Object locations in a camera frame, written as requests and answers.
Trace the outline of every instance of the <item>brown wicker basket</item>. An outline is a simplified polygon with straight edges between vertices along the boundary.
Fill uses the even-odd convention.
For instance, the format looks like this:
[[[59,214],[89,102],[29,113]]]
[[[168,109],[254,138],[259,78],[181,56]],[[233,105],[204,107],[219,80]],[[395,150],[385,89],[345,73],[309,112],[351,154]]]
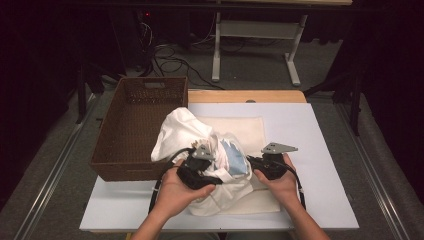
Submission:
[[[188,81],[123,78],[103,120],[90,166],[105,181],[156,180],[165,160],[151,161],[165,117],[187,107]]]

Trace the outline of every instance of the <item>black cable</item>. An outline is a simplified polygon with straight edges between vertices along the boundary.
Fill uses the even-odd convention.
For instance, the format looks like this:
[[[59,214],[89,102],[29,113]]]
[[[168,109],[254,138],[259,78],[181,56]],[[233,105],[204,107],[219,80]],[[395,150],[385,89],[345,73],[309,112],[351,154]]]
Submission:
[[[303,192],[302,184],[300,184],[300,179],[299,179],[299,176],[297,175],[296,171],[292,167],[290,167],[288,164],[280,163],[280,162],[276,162],[276,161],[272,161],[272,162],[286,168],[291,173],[293,173],[293,175],[295,176],[296,181],[297,181],[297,188],[298,188],[298,191],[299,191],[300,203],[302,204],[303,208],[306,210],[305,194]]]
[[[156,54],[159,51],[163,50],[163,49],[169,49],[169,50],[172,50],[172,52],[170,54],[168,54],[167,56],[157,57]],[[189,79],[190,83],[192,83],[193,85],[195,85],[195,86],[202,86],[202,87],[212,87],[212,88],[215,88],[215,89],[225,90],[224,88],[222,88],[220,86],[217,86],[215,84],[212,84],[209,81],[205,80],[202,77],[202,75],[199,73],[199,71],[197,71],[195,68],[193,68],[186,60],[181,59],[181,58],[174,57],[174,54],[175,54],[175,50],[173,48],[169,47],[169,46],[162,47],[162,48],[157,49],[155,51],[155,59],[157,58],[157,59],[164,60],[164,62],[162,62],[161,64],[157,64],[157,67],[159,68],[159,70],[161,71],[161,73],[173,73],[173,72],[176,72],[176,71],[180,70],[183,66],[185,66],[185,67],[187,67],[187,69],[186,69],[186,75],[187,76],[189,76],[189,72],[190,72],[190,70],[192,70],[193,72],[195,72],[197,74],[197,76],[199,77],[199,79],[201,81],[203,81],[203,82],[206,83],[206,84],[195,83],[189,77],[188,79]],[[167,71],[167,70],[164,69],[164,65],[169,64],[169,63],[178,63],[179,66],[177,68],[174,68],[172,70],[168,70]]]
[[[156,181],[155,187],[153,188],[152,198],[150,199],[150,205],[149,205],[149,213],[152,211],[152,209],[155,207],[156,199],[159,193],[160,185],[162,184],[162,177],[165,175],[166,171],[168,171],[172,166],[174,166],[174,163],[172,162],[179,154],[182,152],[188,152],[189,154],[193,153],[196,149],[195,148],[183,148],[178,150],[165,164],[162,173],[160,174],[159,179]]]

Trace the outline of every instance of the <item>white cloth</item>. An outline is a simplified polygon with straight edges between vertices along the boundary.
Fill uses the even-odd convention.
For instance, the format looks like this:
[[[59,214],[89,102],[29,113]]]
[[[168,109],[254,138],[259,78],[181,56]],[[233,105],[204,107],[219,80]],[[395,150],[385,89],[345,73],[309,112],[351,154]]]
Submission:
[[[215,157],[215,162],[204,172],[207,176],[220,178],[224,183],[217,185],[216,189],[204,199],[193,201],[188,209],[193,215],[209,216],[218,213],[225,214],[243,214],[279,211],[279,204],[275,199],[269,197],[269,191],[263,186],[257,185],[257,189],[262,191],[253,192],[254,188],[250,182],[252,171],[249,162],[245,159],[244,149],[250,150],[249,155],[257,155],[260,149],[265,146],[263,123],[260,118],[255,121],[243,121],[244,127],[240,128],[240,120],[232,119],[214,119],[214,118],[196,118],[188,109],[177,108],[171,112],[162,124],[156,145],[152,151],[152,161],[169,158],[180,149],[191,147],[193,143],[198,142],[208,145]],[[227,128],[234,130],[231,133],[224,131],[224,134],[216,131],[215,128],[204,122],[214,123],[217,129]],[[186,158],[187,154],[179,155],[176,160]],[[233,207],[238,201],[244,204],[241,207]],[[252,209],[249,203],[256,206]]]

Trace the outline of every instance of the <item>crumpled white cloth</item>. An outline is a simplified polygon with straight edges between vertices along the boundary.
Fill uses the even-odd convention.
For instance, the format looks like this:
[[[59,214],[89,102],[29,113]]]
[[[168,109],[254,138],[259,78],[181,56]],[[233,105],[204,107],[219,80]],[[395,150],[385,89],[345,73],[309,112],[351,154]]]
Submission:
[[[243,152],[245,146],[248,146],[251,150],[254,149],[254,151],[261,149],[261,147],[265,146],[264,137],[261,138],[257,135],[254,136],[254,133],[250,132],[255,132],[255,129],[251,129],[251,131],[248,132],[245,128],[242,132],[238,132],[239,136],[247,136],[246,138],[239,138],[242,139],[243,144],[241,144],[234,134],[229,132],[221,134],[218,131],[215,131],[215,129],[211,126],[203,123],[214,123],[217,128],[220,128],[218,126],[226,125],[227,127],[231,126],[230,129],[234,129],[233,125],[240,125],[240,119],[228,119],[230,124],[228,124],[228,121],[227,124],[224,124],[225,121],[222,122],[222,119],[219,120],[218,118],[199,117],[199,119],[196,118],[187,108],[175,109],[163,122],[156,145],[151,155],[152,161],[158,161],[170,158],[178,150],[191,147],[195,142],[209,146],[215,157],[215,162],[204,172],[204,174],[207,176],[218,177],[224,182],[224,184],[217,185],[216,189],[207,198],[193,201],[188,206],[189,211],[193,215],[198,216],[209,216],[218,213],[243,214],[278,211],[279,205],[278,203],[275,203],[275,201],[271,205],[268,204],[262,208],[259,207],[256,210],[252,210],[249,207],[249,203],[254,201],[254,199],[256,199],[256,202],[263,202],[264,200],[265,202],[273,201],[272,196],[271,198],[268,197],[268,200],[261,200],[260,196],[261,194],[263,195],[264,191],[261,191],[262,193],[259,193],[258,191],[253,192],[254,188],[250,181],[252,178],[252,171],[249,162],[244,158],[245,153]],[[237,150],[240,151],[240,154],[243,155],[243,160],[236,158],[236,161],[238,161],[236,163],[234,163],[233,158],[230,158],[229,160],[227,156],[228,149],[230,149],[230,151],[235,149],[236,155]],[[180,154],[174,161],[181,158],[187,158],[187,153],[185,152]],[[230,165],[237,165],[236,170],[231,168]],[[238,205],[238,203],[235,203],[239,200],[241,203],[245,202],[244,205],[241,205],[244,207],[240,208],[235,206]]]

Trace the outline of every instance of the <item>white tabletop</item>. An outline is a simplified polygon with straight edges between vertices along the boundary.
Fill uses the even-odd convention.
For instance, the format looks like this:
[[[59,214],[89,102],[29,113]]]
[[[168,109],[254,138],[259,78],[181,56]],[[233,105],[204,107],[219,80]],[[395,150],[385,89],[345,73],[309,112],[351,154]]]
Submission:
[[[310,104],[196,103],[197,116],[264,119],[267,142],[296,146],[290,153],[305,191],[307,211],[325,229],[358,228],[336,168]],[[132,232],[147,216],[154,182],[104,182],[97,179],[80,229]],[[164,231],[287,230],[293,228],[282,212],[197,217],[187,210],[170,219]]]

